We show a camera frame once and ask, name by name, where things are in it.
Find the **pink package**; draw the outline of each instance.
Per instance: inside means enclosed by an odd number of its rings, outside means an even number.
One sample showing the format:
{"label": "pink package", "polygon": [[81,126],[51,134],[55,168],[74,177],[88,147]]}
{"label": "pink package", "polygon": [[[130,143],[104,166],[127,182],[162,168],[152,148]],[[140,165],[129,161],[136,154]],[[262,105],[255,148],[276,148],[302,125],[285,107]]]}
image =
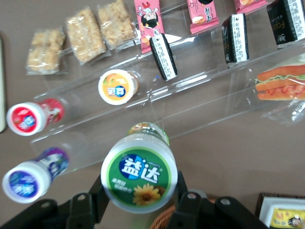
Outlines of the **pink package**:
{"label": "pink package", "polygon": [[234,0],[237,13],[249,13],[264,5],[267,5],[266,0]]}
{"label": "pink package", "polygon": [[134,0],[141,32],[142,53],[149,52],[150,38],[164,33],[159,0]]}
{"label": "pink package", "polygon": [[219,23],[214,2],[202,4],[199,0],[187,0],[192,19],[191,33],[198,33]]}

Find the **orange label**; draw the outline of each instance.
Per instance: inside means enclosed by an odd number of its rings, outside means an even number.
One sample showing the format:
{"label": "orange label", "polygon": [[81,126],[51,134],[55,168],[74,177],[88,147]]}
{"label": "orange label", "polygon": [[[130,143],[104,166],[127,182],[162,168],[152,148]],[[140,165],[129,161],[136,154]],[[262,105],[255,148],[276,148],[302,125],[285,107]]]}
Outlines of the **orange label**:
{"label": "orange label", "polygon": [[125,76],[113,73],[104,79],[102,90],[107,98],[119,101],[129,93],[129,85]]}

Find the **gray table surface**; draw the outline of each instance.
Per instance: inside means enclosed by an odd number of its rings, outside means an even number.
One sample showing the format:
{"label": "gray table surface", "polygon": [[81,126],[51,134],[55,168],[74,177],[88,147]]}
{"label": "gray table surface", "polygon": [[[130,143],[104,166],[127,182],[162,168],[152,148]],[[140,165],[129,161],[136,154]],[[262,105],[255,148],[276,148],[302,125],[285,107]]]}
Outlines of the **gray table surface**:
{"label": "gray table surface", "polygon": [[[162,7],[172,2],[161,1]],[[95,9],[103,3],[0,0],[7,107],[32,101],[34,96],[52,87],[42,76],[25,75],[29,43],[35,30],[63,25],[66,17],[84,6]],[[133,9],[131,1],[128,6]],[[218,8],[220,22],[234,13],[234,1],[225,0],[222,6],[225,7]],[[81,74],[78,69],[77,66],[76,74]],[[254,212],[259,192],[304,195],[304,129],[305,122],[286,127],[262,118],[257,111],[176,138],[171,141],[171,148],[189,188],[200,189],[208,195],[235,197]],[[0,134],[0,177],[17,164],[35,157],[30,146],[33,138],[18,136],[8,128]],[[60,204],[88,191],[100,168],[101,163],[97,163],[58,177],[43,198],[55,199]],[[11,201],[0,188],[0,206],[0,224],[3,224],[29,205]],[[149,228],[158,213],[134,215],[110,203],[97,228]]]}

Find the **purple bottle label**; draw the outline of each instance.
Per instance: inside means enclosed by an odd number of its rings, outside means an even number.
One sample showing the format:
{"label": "purple bottle label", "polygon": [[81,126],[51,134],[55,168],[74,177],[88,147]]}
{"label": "purple bottle label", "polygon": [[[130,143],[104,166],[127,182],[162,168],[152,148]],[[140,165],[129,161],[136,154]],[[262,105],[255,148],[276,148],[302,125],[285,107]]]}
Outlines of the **purple bottle label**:
{"label": "purple bottle label", "polygon": [[57,147],[46,149],[34,161],[41,162],[47,167],[52,181],[69,166],[67,154]]}
{"label": "purple bottle label", "polygon": [[32,198],[38,192],[36,179],[23,171],[15,171],[10,175],[10,188],[13,193],[23,198]]}

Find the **screw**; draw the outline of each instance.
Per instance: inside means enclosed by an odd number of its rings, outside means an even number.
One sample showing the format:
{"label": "screw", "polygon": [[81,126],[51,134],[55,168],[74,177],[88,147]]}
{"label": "screw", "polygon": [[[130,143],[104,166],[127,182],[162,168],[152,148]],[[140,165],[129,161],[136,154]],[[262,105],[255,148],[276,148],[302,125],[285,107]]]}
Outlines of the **screw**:
{"label": "screw", "polygon": [[228,199],[222,199],[220,200],[220,202],[223,204],[223,205],[230,205],[231,202],[228,200]]}
{"label": "screw", "polygon": [[187,197],[188,197],[189,199],[196,199],[196,195],[195,195],[194,193],[189,193],[189,194],[187,194]]}
{"label": "screw", "polygon": [[79,197],[77,197],[78,201],[86,199],[86,196],[84,194],[81,194]]}
{"label": "screw", "polygon": [[50,202],[45,202],[41,205],[42,208],[47,208],[48,206],[50,206]]}

